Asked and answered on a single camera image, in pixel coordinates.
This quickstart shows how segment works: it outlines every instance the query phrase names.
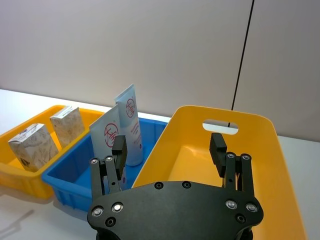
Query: white wall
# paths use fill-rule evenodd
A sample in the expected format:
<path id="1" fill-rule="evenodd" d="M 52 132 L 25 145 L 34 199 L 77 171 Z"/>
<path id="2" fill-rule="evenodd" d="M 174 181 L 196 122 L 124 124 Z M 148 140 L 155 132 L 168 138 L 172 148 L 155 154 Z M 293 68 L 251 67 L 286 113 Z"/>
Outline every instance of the white wall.
<path id="1" fill-rule="evenodd" d="M 3 0 L 0 88 L 139 110 L 229 109 L 251 0 Z"/>
<path id="2" fill-rule="evenodd" d="M 142 112 L 230 109 L 251 0 L 2 0 L 0 88 Z M 320 141 L 320 1 L 255 2 L 234 109 Z"/>
<path id="3" fill-rule="evenodd" d="M 320 1 L 255 2 L 234 110 L 320 141 Z"/>

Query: red logo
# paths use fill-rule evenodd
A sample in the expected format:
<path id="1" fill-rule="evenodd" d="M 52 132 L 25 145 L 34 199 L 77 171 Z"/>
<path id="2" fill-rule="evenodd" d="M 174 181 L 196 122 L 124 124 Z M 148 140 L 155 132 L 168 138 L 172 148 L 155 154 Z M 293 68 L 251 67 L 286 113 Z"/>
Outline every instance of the red logo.
<path id="1" fill-rule="evenodd" d="M 118 134 L 119 131 L 117 125 L 115 125 L 114 123 L 109 123 L 107 126 L 105 126 L 104 141 L 108 147 L 112 148 Z"/>
<path id="2" fill-rule="evenodd" d="M 129 98 L 128 101 L 126 102 L 126 114 L 128 115 L 129 118 L 132 118 L 132 116 L 135 113 L 135 102 L 132 98 Z"/>

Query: yellow plastic bin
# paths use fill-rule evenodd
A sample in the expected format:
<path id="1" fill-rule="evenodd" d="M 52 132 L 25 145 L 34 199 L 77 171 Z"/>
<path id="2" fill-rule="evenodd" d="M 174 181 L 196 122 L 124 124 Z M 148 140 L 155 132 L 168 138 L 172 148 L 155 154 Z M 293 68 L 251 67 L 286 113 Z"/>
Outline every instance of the yellow plastic bin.
<path id="1" fill-rule="evenodd" d="M 98 119 L 103 112 L 82 109 L 80 108 L 80 114 L 84 123 L 85 130 L 79 135 L 74 141 L 72 141 L 68 146 L 63 149 L 60 146 L 56 133 L 54 132 L 53 126 L 50 122 L 50 117 L 63 109 L 65 106 L 56 105 L 49 109 L 43 111 L 37 116 L 25 121 L 19 126 L 7 131 L 6 133 L 0 135 L 0 184 L 20 190 L 27 194 L 33 195 L 38 198 L 49 198 L 53 194 L 51 186 L 44 183 L 41 180 L 42 173 L 52 165 L 56 160 L 58 160 L 65 152 L 67 152 L 73 145 L 75 145 L 80 139 L 82 139 L 86 134 L 89 133 L 89 125 Z M 13 138 L 18 133 L 22 132 L 25 128 L 31 124 L 41 123 L 45 124 L 48 131 L 50 132 L 54 143 L 56 144 L 59 153 L 54 156 L 47 164 L 40 168 L 36 172 L 26 171 L 20 164 L 19 160 L 16 158 L 14 153 L 9 147 L 8 141 Z"/>
<path id="2" fill-rule="evenodd" d="M 237 111 L 180 107 L 164 129 L 133 187 L 157 181 L 192 181 L 221 186 L 209 152 L 206 120 L 235 123 L 238 132 L 223 134 L 227 150 L 252 156 L 254 194 L 264 218 L 253 228 L 257 240 L 305 240 L 307 235 L 275 128 L 265 117 Z"/>

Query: bin handle hole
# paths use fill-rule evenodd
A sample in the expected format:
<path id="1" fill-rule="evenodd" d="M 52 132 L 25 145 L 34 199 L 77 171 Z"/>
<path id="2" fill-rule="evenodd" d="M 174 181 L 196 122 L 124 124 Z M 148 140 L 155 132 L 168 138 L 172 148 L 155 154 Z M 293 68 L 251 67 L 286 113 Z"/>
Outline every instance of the bin handle hole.
<path id="1" fill-rule="evenodd" d="M 228 124 L 229 122 L 226 122 L 226 121 L 206 119 L 202 123 L 202 127 L 204 128 L 204 130 L 209 132 L 235 135 L 239 130 L 238 125 L 231 122 L 230 127 L 228 127 Z"/>

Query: white table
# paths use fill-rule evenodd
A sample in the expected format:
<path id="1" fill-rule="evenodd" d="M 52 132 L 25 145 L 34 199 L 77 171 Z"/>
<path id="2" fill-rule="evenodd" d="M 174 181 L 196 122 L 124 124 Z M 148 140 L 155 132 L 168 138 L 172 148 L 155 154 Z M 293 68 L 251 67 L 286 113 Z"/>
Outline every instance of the white table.
<path id="1" fill-rule="evenodd" d="M 0 134 L 53 105 L 73 105 L 106 112 L 110 107 L 0 89 Z M 168 122 L 169 117 L 139 113 Z M 217 126 L 223 131 L 233 131 Z M 320 143 L 279 136 L 309 239 L 320 239 Z M 85 212 L 0 186 L 0 240 L 93 240 Z"/>

